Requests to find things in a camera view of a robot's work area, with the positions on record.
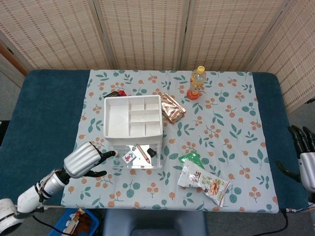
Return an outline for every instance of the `chip bag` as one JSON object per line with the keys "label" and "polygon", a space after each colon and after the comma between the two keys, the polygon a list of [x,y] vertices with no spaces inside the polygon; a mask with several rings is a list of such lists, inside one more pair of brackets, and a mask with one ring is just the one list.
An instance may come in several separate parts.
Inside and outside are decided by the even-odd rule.
{"label": "chip bag", "polygon": [[161,95],[161,106],[162,114],[172,123],[177,122],[186,112],[185,108],[166,92]]}
{"label": "chip bag", "polygon": [[206,194],[218,206],[223,206],[224,195],[230,182],[219,178],[195,163],[186,160],[178,180],[182,187],[201,187]]}

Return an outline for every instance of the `plastic wrapper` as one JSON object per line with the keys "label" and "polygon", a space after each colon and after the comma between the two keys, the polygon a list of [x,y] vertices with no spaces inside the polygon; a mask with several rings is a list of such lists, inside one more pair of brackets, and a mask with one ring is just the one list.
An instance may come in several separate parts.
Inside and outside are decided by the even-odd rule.
{"label": "plastic wrapper", "polygon": [[205,169],[200,161],[200,155],[196,151],[181,156],[178,159],[182,166],[184,165],[186,160],[189,160],[195,163],[196,165],[200,166],[201,168]]}
{"label": "plastic wrapper", "polygon": [[182,187],[201,187],[204,194],[211,198],[215,204],[222,207],[224,195],[230,182],[219,178],[205,171],[195,163],[186,160],[178,180],[178,185]]}
{"label": "plastic wrapper", "polygon": [[161,95],[161,104],[162,114],[172,123],[177,122],[186,112],[185,108],[167,93]]}

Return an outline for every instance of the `food package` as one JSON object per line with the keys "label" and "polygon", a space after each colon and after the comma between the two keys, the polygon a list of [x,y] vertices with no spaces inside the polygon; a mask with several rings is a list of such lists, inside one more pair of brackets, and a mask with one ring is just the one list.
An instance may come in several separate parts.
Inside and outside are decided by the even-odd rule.
{"label": "food package", "polygon": [[188,153],[184,156],[181,156],[178,159],[179,159],[181,166],[184,165],[186,160],[189,160],[189,161],[192,161],[193,163],[197,164],[201,168],[205,169],[202,165],[202,162],[200,161],[200,155],[196,151],[193,151],[193,152]]}
{"label": "food package", "polygon": [[186,160],[178,185],[182,187],[201,187],[204,194],[211,198],[215,204],[222,207],[224,195],[230,186],[230,182],[205,171],[192,161]]}
{"label": "food package", "polygon": [[182,107],[175,99],[173,99],[167,93],[161,95],[162,113],[172,123],[175,123],[183,117],[186,112],[185,108]]}

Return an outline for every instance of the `pencil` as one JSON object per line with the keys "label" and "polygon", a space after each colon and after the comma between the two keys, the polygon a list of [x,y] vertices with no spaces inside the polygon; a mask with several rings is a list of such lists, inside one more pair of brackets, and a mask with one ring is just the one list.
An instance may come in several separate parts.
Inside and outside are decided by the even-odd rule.
{"label": "pencil", "polygon": [[149,158],[146,156],[146,154],[144,153],[144,151],[143,151],[143,149],[140,147],[140,145],[137,144],[136,146],[137,146],[137,148],[139,149],[139,151],[141,152],[141,154],[143,155],[144,159],[146,159],[146,161],[147,161],[149,164],[151,164]]}

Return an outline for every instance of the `tablecloth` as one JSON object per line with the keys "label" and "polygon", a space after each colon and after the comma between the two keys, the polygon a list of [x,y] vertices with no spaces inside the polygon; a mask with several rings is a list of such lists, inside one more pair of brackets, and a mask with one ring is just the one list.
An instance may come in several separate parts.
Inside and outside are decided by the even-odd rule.
{"label": "tablecloth", "polygon": [[[160,170],[112,170],[108,160],[101,178],[71,179],[65,207],[117,207],[278,212],[252,74],[207,72],[202,96],[186,97],[189,71],[92,70],[87,84],[75,148],[92,141],[106,151],[102,135],[103,96],[113,90],[128,95],[168,92],[187,113],[176,124],[164,120]],[[196,150],[205,169],[230,180],[224,206],[217,207],[201,189],[181,188],[178,157]]]}

